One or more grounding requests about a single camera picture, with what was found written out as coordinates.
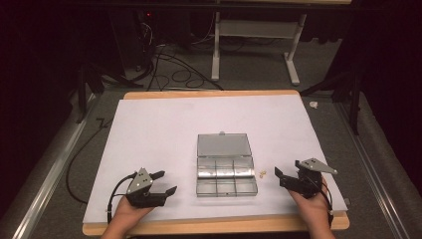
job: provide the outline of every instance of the human hand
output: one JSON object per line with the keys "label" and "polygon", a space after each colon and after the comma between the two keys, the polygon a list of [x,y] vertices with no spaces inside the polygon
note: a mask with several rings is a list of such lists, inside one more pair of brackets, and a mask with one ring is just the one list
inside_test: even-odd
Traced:
{"label": "human hand", "polygon": [[146,214],[154,208],[136,208],[132,207],[125,196],[120,199],[114,217],[108,225],[102,239],[121,239],[132,229]]}
{"label": "human hand", "polygon": [[[325,179],[322,178],[322,191],[326,194]],[[304,198],[299,193],[288,190],[296,204],[302,219],[307,224],[311,238],[334,238],[328,223],[328,205],[319,192],[311,198]]]}

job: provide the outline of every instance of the small yellow object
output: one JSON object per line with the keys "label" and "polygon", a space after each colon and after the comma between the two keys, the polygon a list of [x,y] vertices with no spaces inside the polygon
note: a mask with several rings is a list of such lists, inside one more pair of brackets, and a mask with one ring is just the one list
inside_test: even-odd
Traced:
{"label": "small yellow object", "polygon": [[266,170],[260,171],[260,178],[263,178],[265,174],[267,174]]}

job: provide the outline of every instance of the white sheet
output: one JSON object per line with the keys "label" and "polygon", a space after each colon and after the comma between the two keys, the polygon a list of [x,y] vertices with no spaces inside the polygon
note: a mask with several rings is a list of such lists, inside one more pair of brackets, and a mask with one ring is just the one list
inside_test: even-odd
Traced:
{"label": "white sheet", "polygon": [[[254,157],[258,195],[198,198],[196,145],[200,133],[246,133]],[[297,207],[274,174],[297,177],[295,160],[315,157],[326,163],[316,133],[297,95],[122,100],[88,204],[84,223],[106,222],[106,206],[116,184],[141,167],[165,170],[151,191],[177,185],[164,207],[143,221],[297,213]],[[263,178],[261,171],[266,171]],[[324,173],[334,211],[347,210],[330,174]],[[129,181],[117,193],[127,190]],[[113,201],[115,210],[119,196]]]}

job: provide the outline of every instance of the metal rail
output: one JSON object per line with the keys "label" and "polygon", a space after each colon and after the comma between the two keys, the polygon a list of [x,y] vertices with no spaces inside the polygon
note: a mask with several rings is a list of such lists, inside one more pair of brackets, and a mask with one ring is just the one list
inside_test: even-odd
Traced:
{"label": "metal rail", "polygon": [[289,12],[289,13],[353,13],[373,14],[381,7],[356,7],[354,4],[291,4],[291,3],[177,3],[177,2],[133,2],[133,1],[72,1],[61,3],[74,8],[142,8],[144,10],[191,10],[210,12]]}
{"label": "metal rail", "polygon": [[359,136],[354,134],[353,130],[348,124],[348,115],[344,105],[342,103],[336,103],[334,106],[345,127],[347,128],[347,131],[350,134],[350,137],[353,140],[353,143],[359,153],[360,163],[366,172],[369,185],[372,188],[375,198],[378,201],[379,207],[381,208],[388,225],[390,226],[391,232],[397,239],[410,238],[399,215],[397,214],[397,210],[393,201],[385,190],[385,187],[382,184],[382,181],[379,178],[375,167],[370,161],[369,155],[367,154],[364,145],[362,144]]}
{"label": "metal rail", "polygon": [[[91,94],[89,101],[93,103],[89,108],[87,116],[95,107],[96,103],[98,102],[98,99],[94,99],[94,94]],[[52,197],[60,181],[60,178],[63,175],[63,172],[69,165],[70,155],[86,124],[87,117],[85,117],[82,122],[78,124],[68,144],[65,148],[63,148],[63,150],[57,157],[55,163],[49,171],[49,174],[46,176],[43,185],[40,187],[40,190],[35,196],[30,208],[22,219],[21,224],[17,228],[13,239],[31,238],[31,234],[37,226],[41,216],[43,215],[43,212],[46,209],[47,204],[49,203],[50,198]]]}

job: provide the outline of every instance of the silver box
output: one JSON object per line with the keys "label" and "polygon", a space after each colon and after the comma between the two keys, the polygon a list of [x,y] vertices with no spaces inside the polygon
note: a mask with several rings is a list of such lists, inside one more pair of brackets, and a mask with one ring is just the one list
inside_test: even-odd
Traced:
{"label": "silver box", "polygon": [[255,196],[254,160],[245,133],[198,135],[198,197]]}

